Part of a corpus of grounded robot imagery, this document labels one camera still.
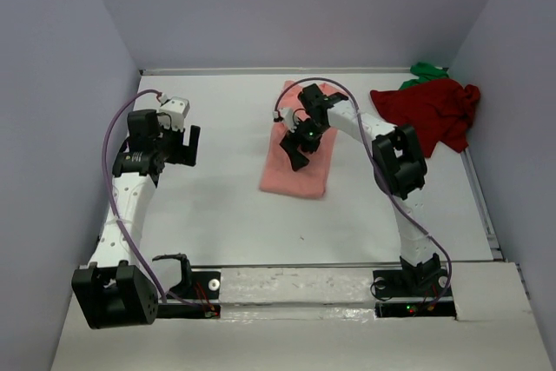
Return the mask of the pink t shirt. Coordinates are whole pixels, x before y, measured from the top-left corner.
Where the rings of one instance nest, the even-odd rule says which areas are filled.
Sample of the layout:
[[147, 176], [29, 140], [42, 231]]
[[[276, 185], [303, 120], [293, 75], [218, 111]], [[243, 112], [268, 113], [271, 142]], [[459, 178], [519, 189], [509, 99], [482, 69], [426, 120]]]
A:
[[285, 118], [294, 116], [303, 122], [308, 118], [299, 99], [302, 86], [293, 81], [283, 84], [282, 95], [273, 109], [274, 124], [270, 131], [268, 153], [259, 182], [259, 190], [304, 199], [320, 199], [325, 195], [337, 130], [313, 132], [314, 151], [293, 149], [293, 132]]

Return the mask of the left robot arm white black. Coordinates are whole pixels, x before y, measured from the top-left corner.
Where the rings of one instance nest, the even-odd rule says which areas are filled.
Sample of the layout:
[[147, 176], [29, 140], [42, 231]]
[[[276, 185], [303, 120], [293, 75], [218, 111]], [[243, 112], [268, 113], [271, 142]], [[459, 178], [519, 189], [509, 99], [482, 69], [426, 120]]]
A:
[[200, 128], [185, 126], [189, 102], [173, 98], [159, 109], [131, 111], [128, 135], [103, 173], [109, 212], [94, 254], [74, 271], [71, 287], [92, 329], [152, 323], [167, 293], [141, 254], [149, 204], [168, 164], [196, 164]]

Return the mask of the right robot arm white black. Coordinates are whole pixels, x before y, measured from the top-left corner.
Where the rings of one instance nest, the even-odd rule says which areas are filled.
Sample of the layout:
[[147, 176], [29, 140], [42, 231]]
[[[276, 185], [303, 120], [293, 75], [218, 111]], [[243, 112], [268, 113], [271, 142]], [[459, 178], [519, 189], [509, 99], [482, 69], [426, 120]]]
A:
[[297, 115], [297, 109], [280, 104], [273, 110], [275, 123], [286, 129], [280, 146], [292, 170], [308, 166], [309, 155], [320, 147], [330, 129], [361, 143], [374, 180], [394, 209], [400, 237], [400, 269], [394, 281], [404, 295], [437, 303], [450, 288], [453, 269], [441, 265], [451, 260], [450, 255], [421, 224], [427, 164], [414, 128], [387, 123], [362, 111], [343, 85], [326, 95], [318, 81], [316, 77], [298, 81], [301, 92], [297, 98], [304, 117]]

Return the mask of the green t shirt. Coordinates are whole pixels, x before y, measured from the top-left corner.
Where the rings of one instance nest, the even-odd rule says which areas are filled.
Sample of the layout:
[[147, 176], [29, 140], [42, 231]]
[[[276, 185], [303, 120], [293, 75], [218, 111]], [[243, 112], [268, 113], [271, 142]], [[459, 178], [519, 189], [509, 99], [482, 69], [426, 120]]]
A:
[[434, 66], [425, 62], [417, 62], [412, 65], [409, 68], [409, 72], [413, 78], [403, 82], [399, 90], [412, 88], [438, 79], [449, 78], [448, 68]]

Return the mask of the red t shirt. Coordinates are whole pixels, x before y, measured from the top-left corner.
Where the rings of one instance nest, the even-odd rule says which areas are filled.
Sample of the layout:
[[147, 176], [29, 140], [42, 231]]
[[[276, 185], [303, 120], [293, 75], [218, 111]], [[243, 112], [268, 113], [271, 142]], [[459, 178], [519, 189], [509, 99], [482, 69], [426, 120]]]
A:
[[442, 78], [406, 89], [372, 90], [370, 99], [385, 121], [411, 125], [429, 158], [439, 142], [457, 153], [468, 147], [467, 131], [473, 126], [480, 90]]

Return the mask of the aluminium rail back edge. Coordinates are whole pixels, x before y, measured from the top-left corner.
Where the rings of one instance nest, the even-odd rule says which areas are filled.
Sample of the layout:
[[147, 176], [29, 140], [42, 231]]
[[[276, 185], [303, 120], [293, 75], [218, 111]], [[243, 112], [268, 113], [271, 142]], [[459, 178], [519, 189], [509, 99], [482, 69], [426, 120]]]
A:
[[239, 67], [239, 68], [159, 68], [142, 69], [142, 76], [225, 76], [278, 74], [400, 74], [409, 67]]

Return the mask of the aluminium rail front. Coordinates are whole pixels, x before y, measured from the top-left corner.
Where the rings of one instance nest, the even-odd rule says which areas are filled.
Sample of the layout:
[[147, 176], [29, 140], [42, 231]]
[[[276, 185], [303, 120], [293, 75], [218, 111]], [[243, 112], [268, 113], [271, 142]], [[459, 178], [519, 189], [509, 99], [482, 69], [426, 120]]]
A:
[[336, 262], [336, 263], [270, 263], [270, 264], [192, 264], [192, 268], [217, 269], [217, 268], [394, 268], [399, 267], [397, 262]]

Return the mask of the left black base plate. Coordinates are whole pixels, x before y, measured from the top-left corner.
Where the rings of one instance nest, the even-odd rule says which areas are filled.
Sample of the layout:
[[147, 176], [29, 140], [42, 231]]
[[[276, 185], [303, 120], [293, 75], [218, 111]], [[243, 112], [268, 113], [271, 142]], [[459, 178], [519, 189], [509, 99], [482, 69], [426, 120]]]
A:
[[158, 307], [157, 319], [212, 320], [221, 317], [222, 274], [197, 269], [190, 284], [180, 282], [167, 292], [167, 301]]

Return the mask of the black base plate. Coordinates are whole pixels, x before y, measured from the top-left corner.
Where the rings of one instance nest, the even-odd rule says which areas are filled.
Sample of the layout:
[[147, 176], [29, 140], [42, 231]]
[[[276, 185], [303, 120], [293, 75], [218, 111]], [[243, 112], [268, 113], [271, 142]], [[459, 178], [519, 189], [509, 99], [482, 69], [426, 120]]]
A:
[[400, 269], [379, 269], [373, 272], [369, 286], [375, 299], [375, 316], [387, 318], [456, 317], [452, 289], [433, 304], [444, 290], [447, 272], [433, 278], [423, 289], [410, 289], [402, 280]]
[[190, 284], [180, 282], [167, 292], [167, 301], [158, 307], [157, 319], [212, 320], [221, 317], [222, 274], [197, 269]]

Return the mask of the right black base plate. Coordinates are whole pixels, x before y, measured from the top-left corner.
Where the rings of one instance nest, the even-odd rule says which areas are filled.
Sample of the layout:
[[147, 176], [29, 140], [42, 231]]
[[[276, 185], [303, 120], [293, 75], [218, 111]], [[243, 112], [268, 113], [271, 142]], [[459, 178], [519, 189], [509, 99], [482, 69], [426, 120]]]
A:
[[375, 299], [375, 316], [387, 318], [456, 317], [452, 289], [433, 304], [444, 290], [447, 272], [433, 278], [423, 289], [410, 289], [402, 280], [400, 269], [379, 269], [373, 272], [369, 286]]

